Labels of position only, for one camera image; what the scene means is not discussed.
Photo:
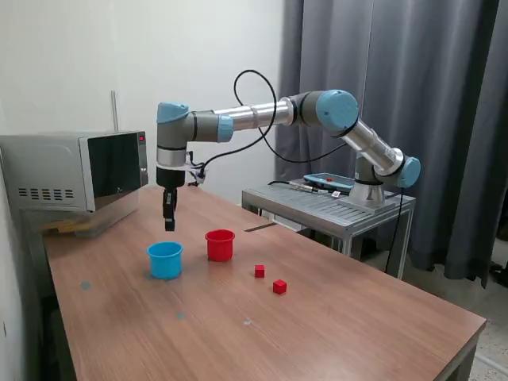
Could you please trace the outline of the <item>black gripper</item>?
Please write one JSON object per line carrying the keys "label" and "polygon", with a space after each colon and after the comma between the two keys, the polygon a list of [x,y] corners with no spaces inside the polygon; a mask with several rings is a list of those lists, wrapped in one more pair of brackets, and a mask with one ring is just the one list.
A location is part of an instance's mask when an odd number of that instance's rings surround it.
{"label": "black gripper", "polygon": [[175,209],[178,191],[176,188],[186,184],[186,172],[180,170],[156,168],[156,183],[163,187],[162,213],[166,219],[166,230],[175,230]]}

